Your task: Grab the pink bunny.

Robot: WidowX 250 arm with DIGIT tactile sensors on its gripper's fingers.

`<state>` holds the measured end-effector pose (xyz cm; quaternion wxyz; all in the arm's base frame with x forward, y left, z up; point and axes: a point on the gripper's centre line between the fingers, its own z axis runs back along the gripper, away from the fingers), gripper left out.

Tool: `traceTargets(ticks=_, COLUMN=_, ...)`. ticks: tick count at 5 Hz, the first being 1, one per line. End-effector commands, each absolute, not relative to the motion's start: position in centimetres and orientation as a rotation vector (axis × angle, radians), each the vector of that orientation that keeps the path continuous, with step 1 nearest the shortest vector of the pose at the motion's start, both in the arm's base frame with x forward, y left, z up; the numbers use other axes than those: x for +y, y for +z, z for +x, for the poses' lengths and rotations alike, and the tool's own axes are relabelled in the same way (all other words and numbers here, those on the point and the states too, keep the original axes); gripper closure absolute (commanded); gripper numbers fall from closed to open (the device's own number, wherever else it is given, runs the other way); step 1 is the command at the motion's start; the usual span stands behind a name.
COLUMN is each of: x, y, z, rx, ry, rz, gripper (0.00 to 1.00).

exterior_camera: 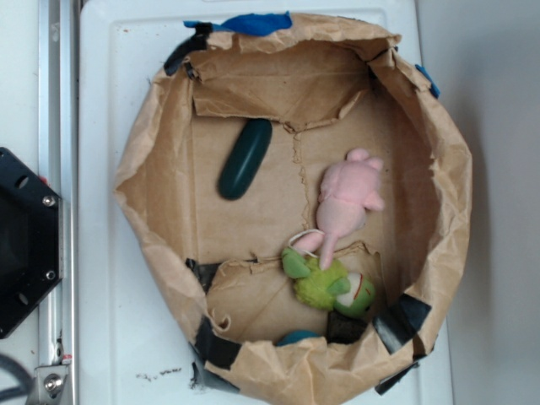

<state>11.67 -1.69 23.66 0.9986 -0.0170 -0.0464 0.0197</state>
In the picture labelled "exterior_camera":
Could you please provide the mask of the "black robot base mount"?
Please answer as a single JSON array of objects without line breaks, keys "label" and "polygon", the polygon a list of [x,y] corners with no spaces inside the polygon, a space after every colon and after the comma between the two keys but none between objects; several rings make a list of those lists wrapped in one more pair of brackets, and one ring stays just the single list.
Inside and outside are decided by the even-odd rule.
[{"label": "black robot base mount", "polygon": [[1,338],[8,338],[61,280],[62,199],[1,148]]}]

